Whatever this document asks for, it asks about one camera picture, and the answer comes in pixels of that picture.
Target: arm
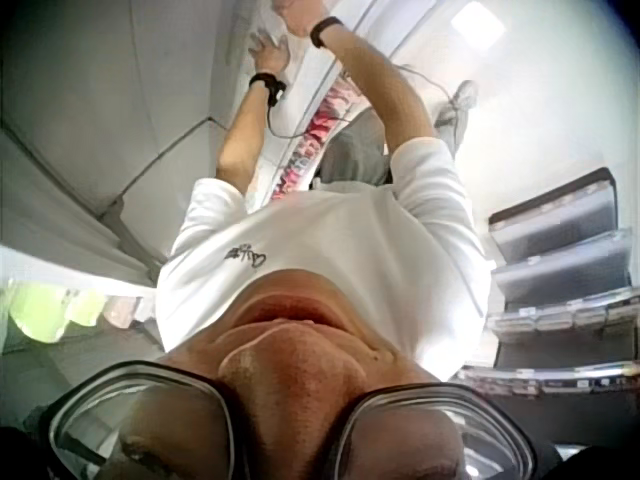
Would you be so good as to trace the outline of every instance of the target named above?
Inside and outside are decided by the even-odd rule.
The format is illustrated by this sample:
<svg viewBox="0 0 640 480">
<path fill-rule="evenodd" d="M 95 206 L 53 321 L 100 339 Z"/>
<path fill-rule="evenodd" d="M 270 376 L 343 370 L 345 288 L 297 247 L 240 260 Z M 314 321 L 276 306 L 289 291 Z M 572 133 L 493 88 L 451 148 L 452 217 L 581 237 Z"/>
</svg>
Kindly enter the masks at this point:
<svg viewBox="0 0 640 480">
<path fill-rule="evenodd" d="M 280 75 L 289 64 L 286 37 L 278 45 L 266 31 L 252 36 L 256 48 L 249 52 L 256 62 L 256 72 Z M 242 101 L 231 129 L 225 138 L 216 178 L 230 183 L 245 194 L 253 178 L 256 162 L 264 145 L 269 91 L 263 82 L 254 83 Z"/>
<path fill-rule="evenodd" d="M 300 37 L 328 16 L 321 0 L 274 0 L 274 9 Z M 371 102 L 391 153 L 414 138 L 437 136 L 422 100 L 384 55 L 342 25 L 325 29 L 321 39 Z"/>
</svg>

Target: shoe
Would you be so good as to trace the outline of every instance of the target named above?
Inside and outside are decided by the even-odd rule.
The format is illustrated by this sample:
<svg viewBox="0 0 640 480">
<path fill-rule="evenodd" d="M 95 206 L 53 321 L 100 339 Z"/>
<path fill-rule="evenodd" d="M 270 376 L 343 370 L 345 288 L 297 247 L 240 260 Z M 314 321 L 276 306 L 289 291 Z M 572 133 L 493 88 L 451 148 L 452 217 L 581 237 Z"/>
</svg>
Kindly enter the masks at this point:
<svg viewBox="0 0 640 480">
<path fill-rule="evenodd" d="M 453 104 L 458 110 L 471 110 L 478 105 L 480 88 L 473 80 L 465 80 L 453 95 Z"/>
</svg>

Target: black wristband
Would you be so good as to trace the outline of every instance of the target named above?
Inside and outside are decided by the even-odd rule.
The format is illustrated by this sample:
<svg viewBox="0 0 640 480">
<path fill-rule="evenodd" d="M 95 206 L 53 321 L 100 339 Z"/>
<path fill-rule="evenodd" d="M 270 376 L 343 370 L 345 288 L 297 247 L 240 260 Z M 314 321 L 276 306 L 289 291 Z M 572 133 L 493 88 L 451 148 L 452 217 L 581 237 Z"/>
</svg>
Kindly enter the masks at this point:
<svg viewBox="0 0 640 480">
<path fill-rule="evenodd" d="M 287 84 L 278 80 L 272 73 L 256 73 L 251 77 L 249 87 L 260 81 L 264 82 L 264 86 L 269 90 L 269 106 L 275 107 L 278 104 L 278 100 L 280 100 L 281 94 L 287 90 Z"/>
<path fill-rule="evenodd" d="M 331 25 L 344 25 L 344 24 L 337 17 L 329 17 L 329 18 L 325 18 L 318 25 L 313 27 L 313 30 L 311 30 L 311 34 L 309 36 L 311 37 L 311 43 L 313 43 L 314 47 L 316 48 L 325 47 L 324 42 L 320 38 L 320 35 L 322 34 L 322 32 L 325 31 L 327 27 L 330 27 Z"/>
</svg>

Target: mouth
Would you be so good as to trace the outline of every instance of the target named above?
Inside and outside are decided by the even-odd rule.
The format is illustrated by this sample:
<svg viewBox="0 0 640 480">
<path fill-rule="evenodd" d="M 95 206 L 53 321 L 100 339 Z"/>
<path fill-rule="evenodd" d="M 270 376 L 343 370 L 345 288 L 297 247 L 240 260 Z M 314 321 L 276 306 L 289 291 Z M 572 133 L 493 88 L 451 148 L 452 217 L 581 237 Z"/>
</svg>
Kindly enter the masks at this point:
<svg viewBox="0 0 640 480">
<path fill-rule="evenodd" d="M 311 321 L 349 332 L 348 320 L 326 303 L 307 297 L 271 294 L 253 299 L 236 313 L 236 326 L 266 323 L 278 319 Z"/>
</svg>

